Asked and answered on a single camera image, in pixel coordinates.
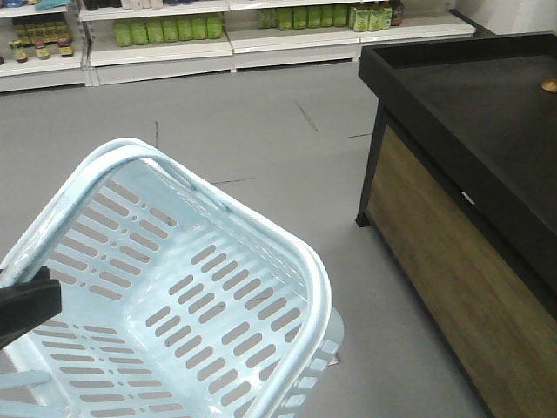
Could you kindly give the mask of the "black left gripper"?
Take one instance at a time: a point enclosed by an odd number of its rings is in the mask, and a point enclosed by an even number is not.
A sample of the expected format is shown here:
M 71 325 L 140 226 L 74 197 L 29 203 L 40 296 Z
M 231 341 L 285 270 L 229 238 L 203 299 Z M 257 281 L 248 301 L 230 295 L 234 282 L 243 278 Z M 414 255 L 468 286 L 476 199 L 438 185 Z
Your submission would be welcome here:
M 62 312 L 62 292 L 50 269 L 33 279 L 1 289 L 1 349 Z

